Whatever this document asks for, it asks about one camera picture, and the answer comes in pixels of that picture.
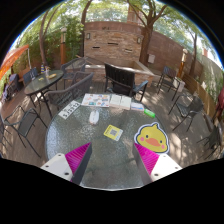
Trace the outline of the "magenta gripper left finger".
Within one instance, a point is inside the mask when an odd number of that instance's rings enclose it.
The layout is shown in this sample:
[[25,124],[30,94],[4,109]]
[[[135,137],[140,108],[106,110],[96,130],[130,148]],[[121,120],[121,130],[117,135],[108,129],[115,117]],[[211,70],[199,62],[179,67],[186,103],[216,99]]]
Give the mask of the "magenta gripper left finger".
[[57,153],[42,166],[42,169],[79,185],[91,154],[92,144],[87,143],[66,154]]

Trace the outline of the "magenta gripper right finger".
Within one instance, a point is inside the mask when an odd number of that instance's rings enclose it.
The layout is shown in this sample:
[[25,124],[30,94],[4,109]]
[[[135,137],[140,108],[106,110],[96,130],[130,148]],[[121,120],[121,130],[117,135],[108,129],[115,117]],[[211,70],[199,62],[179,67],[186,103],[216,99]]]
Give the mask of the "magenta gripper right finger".
[[133,144],[132,152],[144,185],[181,170],[167,154],[159,155],[137,143]]

